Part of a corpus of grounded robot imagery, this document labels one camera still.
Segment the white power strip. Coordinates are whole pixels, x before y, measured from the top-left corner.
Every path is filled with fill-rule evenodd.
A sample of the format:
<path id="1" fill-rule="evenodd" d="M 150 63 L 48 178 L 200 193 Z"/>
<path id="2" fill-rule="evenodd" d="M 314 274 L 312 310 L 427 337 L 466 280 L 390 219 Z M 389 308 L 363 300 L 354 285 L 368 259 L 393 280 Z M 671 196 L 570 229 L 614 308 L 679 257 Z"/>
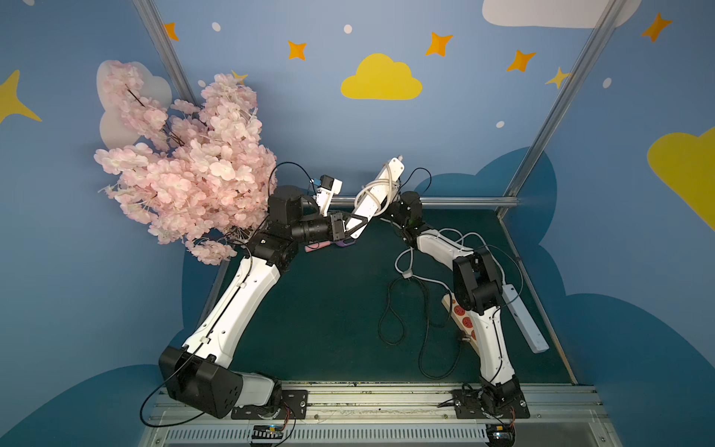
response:
<path id="1" fill-rule="evenodd" d="M 395 200 L 400 187 L 400 176 L 404 172 L 402 156 L 391 158 L 383 165 L 377 177 L 366 184 L 355 198 L 353 214 L 365 216 L 369 220 L 383 214 L 388 206 Z M 367 226 L 360 233 L 356 233 L 357 240 Z"/>

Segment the beige red socket power strip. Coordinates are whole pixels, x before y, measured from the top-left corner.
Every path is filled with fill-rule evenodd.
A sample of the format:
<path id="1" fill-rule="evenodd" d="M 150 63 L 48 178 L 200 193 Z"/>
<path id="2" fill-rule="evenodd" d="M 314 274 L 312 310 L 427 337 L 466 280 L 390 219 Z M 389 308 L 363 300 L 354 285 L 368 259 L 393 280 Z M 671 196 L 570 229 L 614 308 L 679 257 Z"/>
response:
<path id="1" fill-rule="evenodd" d="M 469 346 L 475 351 L 477 355 L 480 355 L 480 349 L 477 342 L 477 334 L 474 328 L 473 321 L 467 314 L 467 311 L 458 305 L 455 298 L 450 294 L 445 294 L 441 299 L 441 303 L 445 309 L 449 312 L 452 321 L 464 334 L 463 339 L 467 340 Z"/>

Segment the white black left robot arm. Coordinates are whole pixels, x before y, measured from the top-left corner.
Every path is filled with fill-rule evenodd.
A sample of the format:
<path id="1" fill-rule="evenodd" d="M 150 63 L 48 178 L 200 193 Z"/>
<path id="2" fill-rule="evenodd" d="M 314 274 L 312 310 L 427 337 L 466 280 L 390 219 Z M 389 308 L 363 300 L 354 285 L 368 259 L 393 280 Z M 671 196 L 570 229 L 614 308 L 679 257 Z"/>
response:
<path id="1" fill-rule="evenodd" d="M 159 358 L 162 387 L 173 400 L 216 418 L 244 407 L 267 417 L 280 414 L 279 381 L 232 372 L 230 365 L 260 303 L 300 246 L 358 238 L 379 208 L 372 193 L 356 200 L 351 213 L 323 210 L 329 202 L 324 188 L 307 197 L 295 186 L 279 186 L 269 197 L 266 219 L 249 238 L 248 255 L 214 309 L 181 348 L 169 346 Z"/>

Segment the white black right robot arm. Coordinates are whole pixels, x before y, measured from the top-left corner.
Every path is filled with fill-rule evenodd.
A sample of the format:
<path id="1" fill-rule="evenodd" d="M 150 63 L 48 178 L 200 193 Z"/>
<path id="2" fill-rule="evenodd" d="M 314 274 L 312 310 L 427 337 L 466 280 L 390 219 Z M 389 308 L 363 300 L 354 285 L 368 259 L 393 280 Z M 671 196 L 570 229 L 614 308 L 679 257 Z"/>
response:
<path id="1" fill-rule="evenodd" d="M 523 400 L 521 385 L 508 358 L 501 315 L 504 282 L 486 248 L 471 249 L 444 236 L 423 219 L 421 198 L 409 191 L 387 207 L 405 242 L 452 271 L 451 296 L 471 320 L 480 357 L 482 401 L 493 415 Z"/>

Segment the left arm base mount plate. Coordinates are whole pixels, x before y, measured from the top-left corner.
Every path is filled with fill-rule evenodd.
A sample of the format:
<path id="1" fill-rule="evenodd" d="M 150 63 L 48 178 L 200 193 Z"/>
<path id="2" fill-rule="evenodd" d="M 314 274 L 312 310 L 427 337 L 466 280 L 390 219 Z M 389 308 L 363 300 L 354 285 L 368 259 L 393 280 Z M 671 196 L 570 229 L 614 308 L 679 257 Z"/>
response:
<path id="1" fill-rule="evenodd" d="M 230 416 L 233 420 L 303 420 L 306 417 L 309 392 L 306 389 L 287 389 L 275 392 L 264 406 L 246 405 L 235 407 Z"/>

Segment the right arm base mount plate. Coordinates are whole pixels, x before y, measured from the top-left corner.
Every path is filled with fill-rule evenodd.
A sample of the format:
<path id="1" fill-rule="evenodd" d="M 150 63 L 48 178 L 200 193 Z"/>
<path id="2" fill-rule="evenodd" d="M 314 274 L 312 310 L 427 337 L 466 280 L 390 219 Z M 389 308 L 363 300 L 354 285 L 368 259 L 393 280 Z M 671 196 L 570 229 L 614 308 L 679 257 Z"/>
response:
<path id="1" fill-rule="evenodd" d="M 481 389 L 453 389 L 452 404 L 458 419 L 529 419 L 530 409 L 521 393 L 500 396 Z"/>

